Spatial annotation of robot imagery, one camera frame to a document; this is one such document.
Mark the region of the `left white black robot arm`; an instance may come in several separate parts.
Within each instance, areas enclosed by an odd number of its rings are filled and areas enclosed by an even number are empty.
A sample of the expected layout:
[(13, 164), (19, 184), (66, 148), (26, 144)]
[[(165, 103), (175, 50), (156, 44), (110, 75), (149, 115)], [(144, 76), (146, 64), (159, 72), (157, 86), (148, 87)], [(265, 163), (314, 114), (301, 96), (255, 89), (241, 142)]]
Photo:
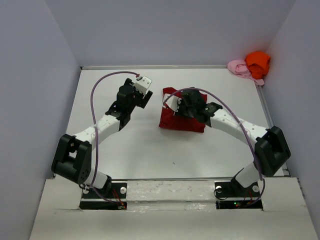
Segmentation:
[(107, 197), (112, 189), (112, 178), (92, 166), (92, 152), (98, 151), (100, 143), (128, 124), (136, 107), (145, 108), (153, 94), (149, 90), (151, 84), (152, 80), (146, 76), (126, 79), (119, 87), (115, 102), (100, 120), (94, 120), (92, 126), (75, 135), (64, 134), (57, 145), (52, 172), (91, 188), (101, 198)]

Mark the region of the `dark red t shirt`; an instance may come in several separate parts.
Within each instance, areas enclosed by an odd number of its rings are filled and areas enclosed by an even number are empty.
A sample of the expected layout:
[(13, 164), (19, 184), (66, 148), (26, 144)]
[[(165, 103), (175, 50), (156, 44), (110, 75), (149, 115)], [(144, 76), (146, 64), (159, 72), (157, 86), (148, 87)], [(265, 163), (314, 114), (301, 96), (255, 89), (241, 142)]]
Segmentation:
[[(165, 87), (162, 89), (163, 100), (176, 91), (173, 87)], [(181, 93), (171, 97), (169, 101), (178, 98)], [(175, 131), (187, 131), (195, 133), (204, 133), (206, 125), (198, 122), (195, 118), (188, 118), (176, 115), (171, 108), (162, 108), (160, 115), (159, 128)]]

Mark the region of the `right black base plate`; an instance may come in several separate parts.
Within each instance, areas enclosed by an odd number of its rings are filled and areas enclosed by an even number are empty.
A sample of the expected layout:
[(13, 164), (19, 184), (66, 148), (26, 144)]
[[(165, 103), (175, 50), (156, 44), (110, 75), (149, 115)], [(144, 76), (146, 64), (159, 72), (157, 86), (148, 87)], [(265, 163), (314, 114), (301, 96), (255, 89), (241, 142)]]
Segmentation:
[(230, 181), (218, 181), (213, 195), (218, 210), (263, 209), (261, 192), (257, 182), (247, 188), (232, 188)]

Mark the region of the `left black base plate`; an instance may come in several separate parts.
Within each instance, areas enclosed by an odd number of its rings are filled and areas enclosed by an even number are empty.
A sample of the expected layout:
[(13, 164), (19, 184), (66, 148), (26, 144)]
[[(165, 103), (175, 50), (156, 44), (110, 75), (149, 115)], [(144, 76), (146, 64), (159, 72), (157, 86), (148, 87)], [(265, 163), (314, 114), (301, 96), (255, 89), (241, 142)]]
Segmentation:
[(127, 182), (114, 181), (110, 191), (101, 198), (92, 188), (81, 186), (82, 193), (79, 208), (82, 210), (126, 210), (127, 203)]

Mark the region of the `orange t shirt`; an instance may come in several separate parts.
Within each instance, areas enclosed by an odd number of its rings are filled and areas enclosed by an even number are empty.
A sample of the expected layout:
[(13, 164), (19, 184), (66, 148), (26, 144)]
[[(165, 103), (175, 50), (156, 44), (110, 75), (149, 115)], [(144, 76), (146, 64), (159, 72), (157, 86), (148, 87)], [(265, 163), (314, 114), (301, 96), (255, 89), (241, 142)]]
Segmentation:
[(258, 80), (269, 73), (271, 57), (263, 51), (255, 51), (245, 57), (245, 62), (252, 77)]

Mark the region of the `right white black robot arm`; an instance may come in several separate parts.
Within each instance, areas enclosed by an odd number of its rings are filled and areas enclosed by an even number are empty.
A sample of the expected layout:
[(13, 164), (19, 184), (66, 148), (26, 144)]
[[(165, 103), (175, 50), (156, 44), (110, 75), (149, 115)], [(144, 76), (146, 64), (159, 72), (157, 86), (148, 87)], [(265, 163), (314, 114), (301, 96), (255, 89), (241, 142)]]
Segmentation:
[(248, 145), (253, 161), (237, 172), (222, 188), (226, 198), (243, 197), (250, 187), (275, 173), (291, 157), (291, 151), (281, 128), (250, 123), (236, 114), (220, 99), (207, 103), (199, 88), (185, 88), (180, 96), (163, 101), (175, 114), (220, 130)]

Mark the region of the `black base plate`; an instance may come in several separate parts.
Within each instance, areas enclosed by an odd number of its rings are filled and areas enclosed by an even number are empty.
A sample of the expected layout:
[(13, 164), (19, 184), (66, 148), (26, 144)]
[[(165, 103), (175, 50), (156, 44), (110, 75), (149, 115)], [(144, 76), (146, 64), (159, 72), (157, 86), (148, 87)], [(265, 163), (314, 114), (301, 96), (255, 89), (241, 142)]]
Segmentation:
[(218, 181), (213, 195), (218, 210), (263, 209), (261, 192), (257, 182), (247, 188), (232, 188), (230, 181)]
[(79, 208), (82, 210), (126, 210), (127, 203), (127, 182), (114, 181), (110, 191), (101, 198), (92, 188), (81, 186), (82, 193)]

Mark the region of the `pink t shirt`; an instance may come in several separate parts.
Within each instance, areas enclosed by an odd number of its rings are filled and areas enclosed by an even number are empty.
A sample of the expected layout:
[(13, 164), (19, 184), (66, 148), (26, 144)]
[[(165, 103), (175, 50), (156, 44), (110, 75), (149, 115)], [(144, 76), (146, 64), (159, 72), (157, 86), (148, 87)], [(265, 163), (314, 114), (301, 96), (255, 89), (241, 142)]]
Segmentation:
[(243, 79), (252, 80), (257, 86), (263, 86), (265, 84), (263, 79), (255, 79), (252, 73), (247, 67), (246, 62), (243, 59), (232, 60), (227, 64), (227, 69), (235, 76)]

